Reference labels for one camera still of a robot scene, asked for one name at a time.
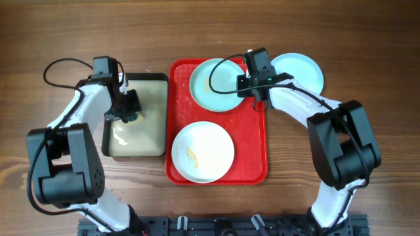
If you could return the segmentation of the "pale green plate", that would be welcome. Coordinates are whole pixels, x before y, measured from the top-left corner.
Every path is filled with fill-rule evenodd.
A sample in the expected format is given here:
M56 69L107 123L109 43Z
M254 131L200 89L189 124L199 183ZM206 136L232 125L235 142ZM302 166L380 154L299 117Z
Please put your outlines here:
M229 111L237 107L243 98L234 94L218 94L209 87L209 76L212 69L222 60L214 58L197 66L190 76L190 93L192 98L204 109L214 112ZM244 72L236 63L223 62L212 74L211 85L219 92L237 89L237 76Z

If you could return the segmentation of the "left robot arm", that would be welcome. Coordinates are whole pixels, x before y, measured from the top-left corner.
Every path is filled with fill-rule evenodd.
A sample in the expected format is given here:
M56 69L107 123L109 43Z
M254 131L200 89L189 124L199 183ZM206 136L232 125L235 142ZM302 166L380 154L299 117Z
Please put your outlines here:
M95 57L90 69L92 75L71 87L75 94L62 114L26 137L28 200L49 216L78 212L107 235L147 235L133 208L106 189L93 140L101 120L138 119L138 94L127 89L123 66L115 58Z

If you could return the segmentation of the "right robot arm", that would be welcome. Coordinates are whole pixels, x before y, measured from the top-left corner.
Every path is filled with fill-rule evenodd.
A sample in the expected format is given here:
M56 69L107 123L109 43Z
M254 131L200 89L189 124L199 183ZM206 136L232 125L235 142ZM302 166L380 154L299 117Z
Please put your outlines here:
M324 235L344 226L358 189L369 185L381 154L364 107L321 95L324 76L313 59L286 53L271 60L265 48L243 54L247 67L238 76L239 97L283 111L307 128L314 168L321 184L309 215Z

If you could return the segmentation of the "green and yellow sponge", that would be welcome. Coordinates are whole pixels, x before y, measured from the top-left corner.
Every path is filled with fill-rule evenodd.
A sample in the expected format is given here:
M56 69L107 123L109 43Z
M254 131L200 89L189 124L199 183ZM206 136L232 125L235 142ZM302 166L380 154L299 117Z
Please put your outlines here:
M141 114L141 112L136 112L135 114L126 117L126 120L128 125L134 125L140 123L143 118L144 116Z

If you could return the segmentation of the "light blue plate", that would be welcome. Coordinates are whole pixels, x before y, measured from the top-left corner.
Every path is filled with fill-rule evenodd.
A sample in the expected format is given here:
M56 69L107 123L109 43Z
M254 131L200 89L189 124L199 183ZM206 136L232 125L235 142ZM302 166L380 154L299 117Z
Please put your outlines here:
M324 88L324 75L313 59L299 53L285 53L275 57L271 64L276 73L292 75L304 88L321 95Z

